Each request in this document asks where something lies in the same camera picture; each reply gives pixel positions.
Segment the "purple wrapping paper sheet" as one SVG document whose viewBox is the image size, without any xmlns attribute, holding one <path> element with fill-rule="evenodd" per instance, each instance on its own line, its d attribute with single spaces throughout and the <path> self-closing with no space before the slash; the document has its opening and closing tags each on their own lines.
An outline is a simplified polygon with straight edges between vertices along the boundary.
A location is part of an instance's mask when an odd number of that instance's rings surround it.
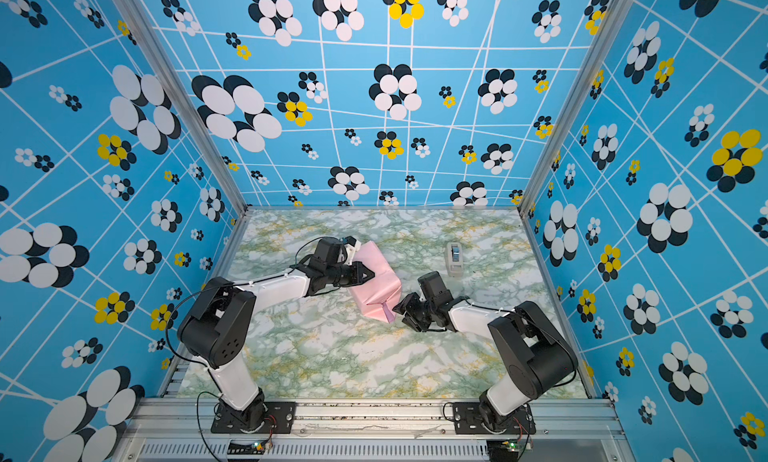
<svg viewBox="0 0 768 462">
<path fill-rule="evenodd" d="M 374 272 L 371 280 L 349 289 L 361 314 L 386 323 L 394 322 L 393 308 L 400 302 L 402 294 L 400 278 L 373 241 L 364 243 L 353 260 L 362 262 Z"/>
</svg>

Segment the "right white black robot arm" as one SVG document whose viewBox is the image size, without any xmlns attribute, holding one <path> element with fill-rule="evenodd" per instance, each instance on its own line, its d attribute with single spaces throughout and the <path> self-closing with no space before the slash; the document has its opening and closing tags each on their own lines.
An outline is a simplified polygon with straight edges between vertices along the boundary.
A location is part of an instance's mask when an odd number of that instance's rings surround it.
<svg viewBox="0 0 768 462">
<path fill-rule="evenodd" d="M 479 416 L 486 430 L 508 430 L 528 415 L 530 402 L 578 374 L 575 352 L 538 304 L 525 301 L 512 309 L 480 306 L 466 296 L 453 296 L 436 271 L 418 282 L 421 292 L 408 294 L 394 306 L 407 326 L 417 332 L 475 334 L 495 344 L 506 374 L 479 397 Z"/>
</svg>

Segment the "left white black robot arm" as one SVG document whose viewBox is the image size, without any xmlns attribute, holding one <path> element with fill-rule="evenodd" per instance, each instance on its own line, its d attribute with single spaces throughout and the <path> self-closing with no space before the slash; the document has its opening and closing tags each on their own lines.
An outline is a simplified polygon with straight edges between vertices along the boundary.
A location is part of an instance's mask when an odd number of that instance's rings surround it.
<svg viewBox="0 0 768 462">
<path fill-rule="evenodd" d="M 371 242 L 318 237 L 314 252 L 274 275 L 246 282 L 211 279 L 178 327 L 179 341 L 205 367 L 219 391 L 213 430 L 254 433 L 269 421 L 263 390 L 246 366 L 243 349 L 257 312 L 331 288 L 361 286 L 375 277 L 363 261 Z"/>
</svg>

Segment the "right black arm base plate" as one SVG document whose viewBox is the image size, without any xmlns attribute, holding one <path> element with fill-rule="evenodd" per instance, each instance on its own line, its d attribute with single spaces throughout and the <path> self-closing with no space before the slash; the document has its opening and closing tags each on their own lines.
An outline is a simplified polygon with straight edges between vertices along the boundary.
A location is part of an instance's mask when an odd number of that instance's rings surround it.
<svg viewBox="0 0 768 462">
<path fill-rule="evenodd" d="M 536 425 L 528 406 L 507 415 L 497 414 L 487 403 L 453 402 L 447 413 L 457 435 L 533 435 Z"/>
</svg>

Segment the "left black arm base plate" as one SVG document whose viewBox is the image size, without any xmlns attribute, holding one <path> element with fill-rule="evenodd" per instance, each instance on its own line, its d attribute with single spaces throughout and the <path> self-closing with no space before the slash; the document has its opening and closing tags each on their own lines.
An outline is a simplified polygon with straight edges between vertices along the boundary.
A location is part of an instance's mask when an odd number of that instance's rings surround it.
<svg viewBox="0 0 768 462">
<path fill-rule="evenodd" d="M 214 434 L 289 434 L 295 420 L 297 403 L 255 402 L 243 411 L 218 404 L 211 432 Z"/>
</svg>

